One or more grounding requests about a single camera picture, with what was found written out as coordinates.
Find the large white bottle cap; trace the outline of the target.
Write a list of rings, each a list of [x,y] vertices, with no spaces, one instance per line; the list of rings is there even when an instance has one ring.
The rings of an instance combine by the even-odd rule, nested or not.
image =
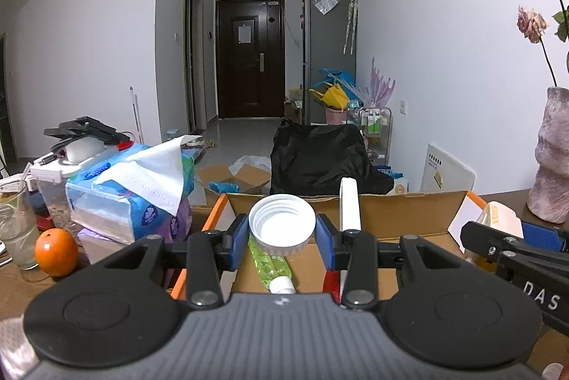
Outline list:
[[[250,234],[262,251],[286,257],[301,251],[313,235],[317,215],[304,199],[275,194],[257,201],[248,214]]]

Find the green transparent plastic bottle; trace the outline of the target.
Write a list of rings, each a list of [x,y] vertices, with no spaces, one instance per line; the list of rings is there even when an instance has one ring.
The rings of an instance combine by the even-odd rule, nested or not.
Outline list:
[[[270,293],[296,293],[292,271],[285,258],[268,255],[260,249],[253,236],[249,238],[248,247],[260,282]]]

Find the white cream perfume-style bottle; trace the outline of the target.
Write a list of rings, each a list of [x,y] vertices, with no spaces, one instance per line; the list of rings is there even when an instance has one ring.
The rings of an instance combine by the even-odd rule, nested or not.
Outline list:
[[[491,201],[486,205],[477,218],[477,223],[499,232],[502,236],[512,236],[516,240],[524,238],[522,222],[517,217],[517,213],[498,201]],[[481,254],[470,249],[465,248],[464,255],[468,262],[475,264],[481,269],[489,272],[494,272],[497,269],[497,265],[491,262],[490,259],[486,259]]]

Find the pink textured flower vase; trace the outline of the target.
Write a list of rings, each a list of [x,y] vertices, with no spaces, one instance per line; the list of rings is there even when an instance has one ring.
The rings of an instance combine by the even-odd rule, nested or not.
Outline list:
[[[552,86],[534,151],[538,171],[527,207],[553,224],[568,218],[568,125],[568,89]]]

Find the open cardboard box on floor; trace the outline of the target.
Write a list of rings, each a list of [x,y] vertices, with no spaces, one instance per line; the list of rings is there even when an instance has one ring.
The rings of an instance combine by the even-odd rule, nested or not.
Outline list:
[[[204,189],[206,205],[213,207],[218,198],[227,193],[226,190],[223,192],[225,184],[232,186],[229,193],[260,194],[270,183],[270,172],[244,164],[233,174],[226,164],[217,164],[198,170],[195,181]]]

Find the purple tissue pack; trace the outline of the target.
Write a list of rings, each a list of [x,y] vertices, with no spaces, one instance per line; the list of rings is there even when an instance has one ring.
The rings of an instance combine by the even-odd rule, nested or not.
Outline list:
[[[162,216],[163,219],[154,228],[154,233],[163,236],[165,242],[185,240],[192,225],[192,210],[188,200],[184,199],[180,203],[176,216],[169,213],[162,213]],[[97,263],[132,243],[132,240],[120,243],[87,228],[79,232],[78,238],[90,264]]]

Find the red cardboard produce box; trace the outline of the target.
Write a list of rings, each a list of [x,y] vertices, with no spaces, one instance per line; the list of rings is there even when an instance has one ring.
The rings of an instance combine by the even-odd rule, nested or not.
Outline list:
[[[249,213],[261,200],[260,195],[223,194],[210,210],[202,232],[225,231],[240,214]],[[339,197],[304,197],[314,212],[325,215],[329,222],[341,231]],[[359,195],[361,229],[374,235],[377,240],[399,243],[400,236],[413,235],[442,247],[451,254],[464,258],[461,246],[454,236],[460,236],[463,225],[477,220],[487,202],[471,191],[446,193],[413,193],[404,195]],[[322,262],[318,245],[324,246]],[[326,275],[326,265],[340,262],[340,232],[323,233],[323,240],[312,236],[300,251],[287,256],[297,293],[321,293]],[[387,300],[398,292],[397,272],[391,269],[377,270],[379,299]],[[179,274],[172,290],[172,298],[186,299],[187,271]],[[227,300],[230,293],[268,293],[261,283],[252,256],[246,247],[240,267],[233,272],[224,272],[220,286]]]

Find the black bag on chair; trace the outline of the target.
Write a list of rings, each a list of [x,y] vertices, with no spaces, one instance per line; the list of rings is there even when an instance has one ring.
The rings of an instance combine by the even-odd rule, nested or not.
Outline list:
[[[283,119],[273,139],[272,194],[335,196],[344,178],[362,194],[385,195],[394,186],[367,156],[359,129],[350,124],[301,125]]]

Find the blue tissue pack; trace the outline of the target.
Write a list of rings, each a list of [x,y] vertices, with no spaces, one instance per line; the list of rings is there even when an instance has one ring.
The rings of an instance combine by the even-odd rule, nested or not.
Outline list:
[[[155,146],[135,144],[70,178],[71,219],[120,243],[158,235],[162,213],[176,216],[193,191],[189,145],[199,140],[183,135]]]

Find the white flat panel box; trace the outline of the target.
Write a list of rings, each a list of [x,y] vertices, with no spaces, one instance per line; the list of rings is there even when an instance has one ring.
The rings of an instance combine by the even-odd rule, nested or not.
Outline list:
[[[472,190],[475,173],[437,146],[429,144],[420,192],[438,193]]]

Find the yellow and blue bags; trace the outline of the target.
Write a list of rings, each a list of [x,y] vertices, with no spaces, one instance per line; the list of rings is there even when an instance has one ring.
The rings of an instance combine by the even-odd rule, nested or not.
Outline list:
[[[337,111],[345,111],[352,101],[363,104],[363,99],[357,94],[359,88],[349,72],[333,68],[320,68],[318,72],[324,80],[314,84],[309,93],[319,104]]]

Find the purple decorative feather plant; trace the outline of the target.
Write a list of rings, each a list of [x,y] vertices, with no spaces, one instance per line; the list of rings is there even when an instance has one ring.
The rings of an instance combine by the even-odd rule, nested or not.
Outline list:
[[[397,81],[380,74],[375,65],[375,58],[371,58],[371,70],[367,93],[369,104],[374,108],[386,108],[393,95]]]

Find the orange fruit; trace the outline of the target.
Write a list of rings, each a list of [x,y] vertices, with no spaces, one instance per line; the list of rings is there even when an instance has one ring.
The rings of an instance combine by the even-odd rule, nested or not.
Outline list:
[[[41,233],[36,240],[34,253],[39,268],[54,278],[72,273],[79,259],[75,239],[61,228],[51,228]]]

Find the grey refrigerator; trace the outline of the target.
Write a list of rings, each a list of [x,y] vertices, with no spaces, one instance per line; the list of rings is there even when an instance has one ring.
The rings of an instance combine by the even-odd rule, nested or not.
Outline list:
[[[321,69],[349,72],[356,79],[356,57],[350,54],[350,46],[343,54],[345,31],[350,0],[339,2],[326,14],[317,7],[319,0],[303,0],[303,123],[325,124],[326,117],[321,104],[314,101],[309,89],[317,88],[327,78]]]

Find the black gripper tool on container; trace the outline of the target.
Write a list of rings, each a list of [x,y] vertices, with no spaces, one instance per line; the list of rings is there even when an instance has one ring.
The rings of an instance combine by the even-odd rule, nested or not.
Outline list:
[[[62,152],[69,144],[86,137],[92,137],[105,145],[119,145],[130,141],[126,134],[119,133],[115,128],[89,116],[62,122],[57,128],[44,129],[43,134],[58,139],[51,147],[53,153]]]

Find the clear storage container white lid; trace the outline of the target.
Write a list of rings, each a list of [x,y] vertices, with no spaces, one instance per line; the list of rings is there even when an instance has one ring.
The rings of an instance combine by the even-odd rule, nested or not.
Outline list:
[[[85,160],[80,164],[72,164],[67,159],[58,159],[53,154],[48,154],[36,159],[31,167],[32,178],[42,194],[54,225],[67,230],[72,236],[76,236],[82,227],[71,219],[65,184],[86,166]]]

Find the dark wooden entrance door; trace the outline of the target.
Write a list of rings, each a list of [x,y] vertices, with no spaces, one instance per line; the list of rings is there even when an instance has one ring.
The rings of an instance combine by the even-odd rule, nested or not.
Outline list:
[[[216,79],[221,119],[283,116],[285,0],[216,2]]]

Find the clear drinking glass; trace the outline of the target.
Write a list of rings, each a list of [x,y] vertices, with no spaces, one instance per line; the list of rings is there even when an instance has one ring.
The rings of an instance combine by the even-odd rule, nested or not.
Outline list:
[[[1,198],[1,241],[15,265],[21,270],[38,266],[35,245],[39,237],[28,187]]]

